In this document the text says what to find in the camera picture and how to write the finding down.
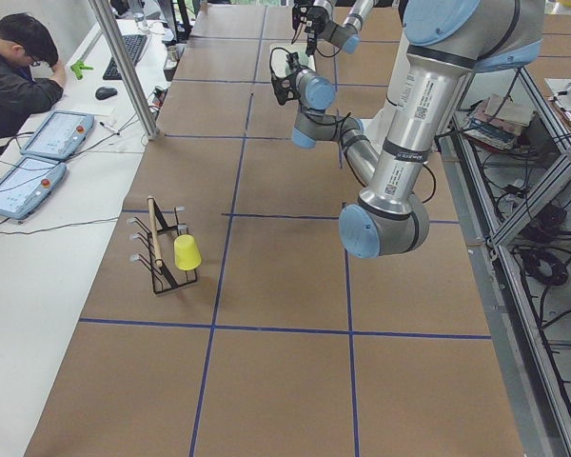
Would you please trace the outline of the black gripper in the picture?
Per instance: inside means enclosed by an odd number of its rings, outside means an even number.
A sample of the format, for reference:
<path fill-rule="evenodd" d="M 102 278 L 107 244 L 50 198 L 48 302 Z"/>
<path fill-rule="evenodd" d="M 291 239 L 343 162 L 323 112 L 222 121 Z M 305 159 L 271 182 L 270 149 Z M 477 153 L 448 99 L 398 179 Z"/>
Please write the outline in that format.
<path fill-rule="evenodd" d="M 298 100 L 300 93 L 297 90 L 297 77 L 301 71 L 301 64 L 297 52 L 284 50 L 285 53 L 285 75 L 278 76 L 272 64 L 272 55 L 274 50 L 269 54 L 269 72 L 270 82 L 273 93 L 280 106 L 285 105 L 288 101 Z"/>
<path fill-rule="evenodd" d="M 312 3 L 295 3 L 291 12 L 292 28 L 306 32 L 305 54 L 313 56 L 316 51 L 316 33 L 325 29 L 325 8 Z"/>

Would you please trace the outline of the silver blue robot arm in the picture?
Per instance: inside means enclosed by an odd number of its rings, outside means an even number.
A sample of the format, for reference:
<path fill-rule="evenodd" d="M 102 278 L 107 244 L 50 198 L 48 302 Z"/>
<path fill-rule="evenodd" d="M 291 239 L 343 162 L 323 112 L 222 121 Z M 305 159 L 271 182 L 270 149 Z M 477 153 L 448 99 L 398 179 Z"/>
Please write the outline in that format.
<path fill-rule="evenodd" d="M 337 1 L 295 1 L 292 7 L 292 28 L 295 31 L 292 42 L 303 31 L 306 34 L 307 56 L 315 54 L 319 41 L 333 45 L 337 52 L 343 50 L 353 53 L 359 46 L 360 32 L 371 11 L 392 5 L 392 1 L 354 1 L 345 20 L 339 24 L 333 17 Z"/>
<path fill-rule="evenodd" d="M 400 98 L 391 117 L 378 114 L 382 146 L 375 148 L 356 118 L 328 113 L 333 85 L 303 65 L 294 51 L 270 74 L 277 101 L 296 101 L 292 142 L 311 149 L 336 142 L 362 189 L 339 217 L 344 248 L 360 258 L 418 248 L 429 219 L 414 186 L 439 126 L 471 73 L 521 68 L 541 49 L 541 1 L 407 1 L 401 9 L 406 65 L 394 70 Z"/>

